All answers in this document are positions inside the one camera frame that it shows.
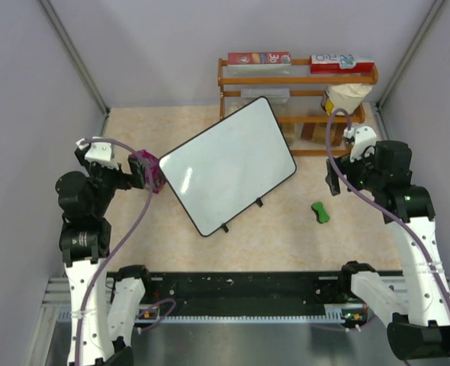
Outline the green bone-shaped whiteboard eraser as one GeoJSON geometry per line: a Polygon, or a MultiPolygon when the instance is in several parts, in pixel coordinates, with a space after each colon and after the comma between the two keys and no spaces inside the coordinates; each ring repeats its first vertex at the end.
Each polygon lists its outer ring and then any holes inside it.
{"type": "Polygon", "coordinates": [[[315,213],[316,220],[319,224],[325,224],[330,221],[330,216],[321,201],[311,204],[311,209],[315,213]]]}

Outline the black-framed whiteboard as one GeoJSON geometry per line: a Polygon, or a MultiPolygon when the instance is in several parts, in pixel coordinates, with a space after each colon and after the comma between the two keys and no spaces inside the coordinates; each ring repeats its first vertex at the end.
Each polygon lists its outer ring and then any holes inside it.
{"type": "Polygon", "coordinates": [[[297,171],[265,97],[166,153],[159,168],[203,237],[225,230],[297,171]]]}

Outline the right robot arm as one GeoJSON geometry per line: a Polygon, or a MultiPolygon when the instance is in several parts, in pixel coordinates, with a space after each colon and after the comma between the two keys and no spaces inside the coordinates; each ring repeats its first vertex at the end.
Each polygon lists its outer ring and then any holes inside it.
{"type": "Polygon", "coordinates": [[[387,329],[401,361],[450,358],[450,288],[439,255],[435,210],[429,192],[411,181],[412,151],[406,143],[367,139],[350,153],[326,162],[326,183],[339,185],[383,214],[400,254],[407,298],[396,295],[370,265],[342,267],[337,293],[345,301],[362,299],[387,329]]]}

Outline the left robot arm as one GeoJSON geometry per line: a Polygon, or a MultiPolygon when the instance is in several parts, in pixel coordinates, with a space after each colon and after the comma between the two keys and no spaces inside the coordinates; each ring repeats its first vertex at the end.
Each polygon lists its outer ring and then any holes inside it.
{"type": "Polygon", "coordinates": [[[104,215],[116,190],[143,189],[146,160],[134,154],[130,172],[77,158],[85,172],[68,172],[56,182],[63,211],[59,237],[71,300],[68,365],[132,365],[130,346],[139,303],[153,296],[154,285],[144,265],[121,268],[114,276],[114,295],[107,299],[111,225],[104,215]]]}

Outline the purple snack package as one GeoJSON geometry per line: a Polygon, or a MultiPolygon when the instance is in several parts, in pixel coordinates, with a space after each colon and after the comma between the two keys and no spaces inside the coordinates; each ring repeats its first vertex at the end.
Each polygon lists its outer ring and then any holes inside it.
{"type": "Polygon", "coordinates": [[[158,194],[166,184],[166,178],[159,167],[159,159],[145,149],[138,150],[137,152],[148,162],[153,177],[152,191],[154,194],[158,194]]]}

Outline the beige cleaning cloth pack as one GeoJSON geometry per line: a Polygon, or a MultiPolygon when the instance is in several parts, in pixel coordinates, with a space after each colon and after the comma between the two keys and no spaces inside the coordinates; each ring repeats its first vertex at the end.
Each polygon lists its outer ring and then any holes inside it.
{"type": "Polygon", "coordinates": [[[297,139],[296,123],[281,122],[280,128],[286,143],[289,146],[294,145],[297,139]]]}

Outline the orange wooden shelf rack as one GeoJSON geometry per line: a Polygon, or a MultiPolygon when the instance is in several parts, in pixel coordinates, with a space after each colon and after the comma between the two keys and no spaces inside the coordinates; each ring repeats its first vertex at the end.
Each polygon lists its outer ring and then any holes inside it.
{"type": "MultiPolygon", "coordinates": [[[[292,98],[320,98],[323,90],[298,89],[299,85],[339,85],[343,82],[362,82],[368,85],[375,85],[378,82],[378,69],[376,66],[369,73],[365,74],[318,74],[312,76],[285,76],[285,77],[232,77],[224,75],[224,68],[228,66],[226,59],[218,59],[217,84],[220,88],[220,119],[226,117],[226,99],[240,98],[241,92],[238,90],[228,90],[228,86],[288,86],[292,98]]],[[[326,148],[314,140],[316,126],[326,124],[329,116],[321,111],[318,114],[299,115],[275,115],[278,123],[282,127],[287,127],[295,132],[294,143],[290,145],[293,156],[326,156],[326,148]]]]}

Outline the white paper bag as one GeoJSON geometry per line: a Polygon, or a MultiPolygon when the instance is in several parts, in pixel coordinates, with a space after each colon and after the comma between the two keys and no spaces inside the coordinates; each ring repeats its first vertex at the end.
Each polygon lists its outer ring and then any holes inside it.
{"type": "Polygon", "coordinates": [[[371,85],[360,83],[328,85],[320,106],[327,115],[331,115],[338,108],[352,115],[371,90],[371,85]]]}

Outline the clear plastic box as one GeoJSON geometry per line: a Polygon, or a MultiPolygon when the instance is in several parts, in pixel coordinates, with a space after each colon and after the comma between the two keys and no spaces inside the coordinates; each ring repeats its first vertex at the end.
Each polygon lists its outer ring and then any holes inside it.
{"type": "Polygon", "coordinates": [[[291,92],[289,88],[242,88],[240,97],[243,99],[267,98],[272,104],[286,104],[291,92]]]}

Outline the red white toothpaste box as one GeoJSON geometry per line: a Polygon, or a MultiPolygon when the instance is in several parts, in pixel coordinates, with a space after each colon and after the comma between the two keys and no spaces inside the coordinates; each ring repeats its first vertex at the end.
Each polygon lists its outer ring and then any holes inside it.
{"type": "Polygon", "coordinates": [[[316,54],[310,56],[312,74],[363,74],[374,68],[369,57],[352,54],[316,54]]]}

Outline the red foil wrap box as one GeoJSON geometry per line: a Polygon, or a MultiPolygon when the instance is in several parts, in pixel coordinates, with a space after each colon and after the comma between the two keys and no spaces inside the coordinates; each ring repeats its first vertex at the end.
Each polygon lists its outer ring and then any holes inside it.
{"type": "Polygon", "coordinates": [[[289,66],[289,52],[228,53],[229,66],[289,66]]]}

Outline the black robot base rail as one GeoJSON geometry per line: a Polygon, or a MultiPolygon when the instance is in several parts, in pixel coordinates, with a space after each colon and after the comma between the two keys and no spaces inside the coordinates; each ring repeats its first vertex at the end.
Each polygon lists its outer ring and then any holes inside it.
{"type": "Polygon", "coordinates": [[[297,298],[308,303],[358,303],[339,279],[338,271],[154,271],[144,276],[143,284],[145,300],[297,298]]]}

